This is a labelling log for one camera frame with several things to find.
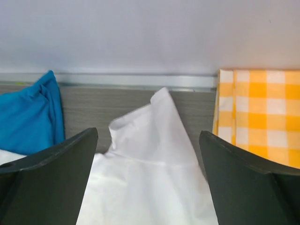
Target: yellow checkered cloth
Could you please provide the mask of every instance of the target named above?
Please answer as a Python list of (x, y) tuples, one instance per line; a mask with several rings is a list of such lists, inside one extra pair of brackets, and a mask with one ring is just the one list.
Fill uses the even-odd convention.
[(213, 133), (300, 168), (300, 71), (220, 70)]

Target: white trim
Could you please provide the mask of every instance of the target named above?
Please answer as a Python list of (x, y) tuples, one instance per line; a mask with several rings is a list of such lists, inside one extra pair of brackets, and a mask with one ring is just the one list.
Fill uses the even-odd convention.
[[(216, 76), (191, 75), (119, 75), (119, 74), (60, 74), (54, 73), (58, 83), (113, 86), (166, 86), (176, 88), (215, 88)], [(0, 73), (2, 82), (33, 83), (40, 73)]]

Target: checkered towel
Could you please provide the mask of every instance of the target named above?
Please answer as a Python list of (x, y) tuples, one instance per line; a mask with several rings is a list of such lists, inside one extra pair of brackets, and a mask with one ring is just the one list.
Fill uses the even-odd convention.
[(214, 134), (300, 168), (300, 71), (220, 70)]

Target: blue towel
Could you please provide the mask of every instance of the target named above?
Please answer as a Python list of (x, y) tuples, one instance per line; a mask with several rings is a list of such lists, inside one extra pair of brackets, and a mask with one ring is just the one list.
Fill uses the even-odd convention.
[(53, 71), (32, 86), (0, 95), (0, 149), (31, 155), (65, 140)]

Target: green object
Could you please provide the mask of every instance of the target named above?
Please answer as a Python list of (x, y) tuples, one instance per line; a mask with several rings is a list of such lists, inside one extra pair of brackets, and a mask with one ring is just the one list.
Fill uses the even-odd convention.
[(199, 138), (219, 225), (300, 224), (300, 170), (233, 146), (208, 131)]
[(1, 165), (0, 224), (75, 225), (97, 141), (97, 130), (89, 128)]

